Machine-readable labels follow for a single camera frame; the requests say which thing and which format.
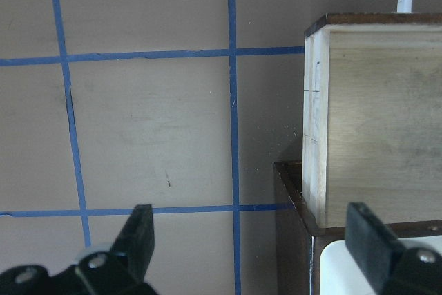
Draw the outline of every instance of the bolt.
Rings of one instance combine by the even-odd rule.
[[[107,261],[107,256],[105,254],[98,254],[96,257],[92,258],[89,261],[89,267],[91,269],[97,269],[104,265],[104,263]]]
[[[27,267],[23,272],[21,272],[18,276],[15,277],[15,283],[21,284],[21,283],[27,283],[28,281],[31,281],[35,274],[37,273],[37,270],[34,267]]]
[[[418,250],[417,256],[419,257],[419,260],[423,263],[434,263],[436,261],[436,256],[428,250]]]

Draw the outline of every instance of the vertical blue tape strip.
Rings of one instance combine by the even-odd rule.
[[[84,194],[83,176],[81,174],[81,163],[78,148],[77,129],[75,128],[75,116],[72,103],[72,95],[70,93],[70,71],[67,60],[66,44],[64,41],[63,19],[61,17],[60,0],[52,0],[52,6],[55,16],[55,27],[57,29],[58,45],[61,57],[61,68],[63,70],[64,90],[66,94],[66,110],[68,112],[70,145],[72,149],[75,179],[77,181],[78,201],[81,215],[81,223],[83,225],[84,245],[90,246],[90,230],[89,220],[86,210],[86,196]]]
[[[241,237],[240,237],[240,182],[238,153],[238,103],[236,76],[236,4],[228,0],[229,7],[229,63],[230,63],[230,123],[232,149],[232,196],[233,196],[233,265],[235,295],[241,295]]]

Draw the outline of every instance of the metal screw head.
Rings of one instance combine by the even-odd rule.
[[[417,256],[419,257],[419,260],[423,263],[434,263],[436,261],[436,256],[428,250],[418,250]]]
[[[35,268],[27,267],[24,271],[22,271],[18,276],[15,277],[15,283],[27,283],[34,278],[36,273],[37,270]]]
[[[105,254],[98,254],[89,261],[88,265],[91,269],[97,269],[103,266],[107,259]]]

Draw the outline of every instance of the dark brown wooden edge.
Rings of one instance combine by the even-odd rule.
[[[290,171],[290,168],[296,167],[297,171]],[[301,183],[294,183],[294,173],[302,170],[302,162],[276,162],[275,170],[280,176],[283,186],[287,190],[290,201],[302,220],[302,225],[311,236],[310,264],[311,268],[311,294],[319,294],[320,284],[320,255],[323,249],[330,243],[344,240],[345,227],[320,228],[316,224],[316,219],[308,210],[307,204],[302,198]],[[401,222],[388,224],[393,232],[400,238],[411,238],[421,236],[442,235],[442,220],[420,221],[420,222]]]
[[[442,24],[442,13],[327,13],[304,32],[305,38],[327,24]]]

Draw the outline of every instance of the screw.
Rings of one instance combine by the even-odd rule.
[[[418,250],[417,256],[419,257],[419,260],[423,263],[434,263],[436,261],[436,256],[428,250]]]
[[[15,283],[21,284],[21,283],[27,283],[28,281],[31,281],[35,274],[37,273],[37,270],[34,267],[27,267],[23,272],[21,272],[18,276],[15,277]]]
[[[96,257],[92,258],[89,261],[89,267],[91,269],[97,269],[104,265],[104,263],[107,261],[107,256],[105,254],[98,254]]]

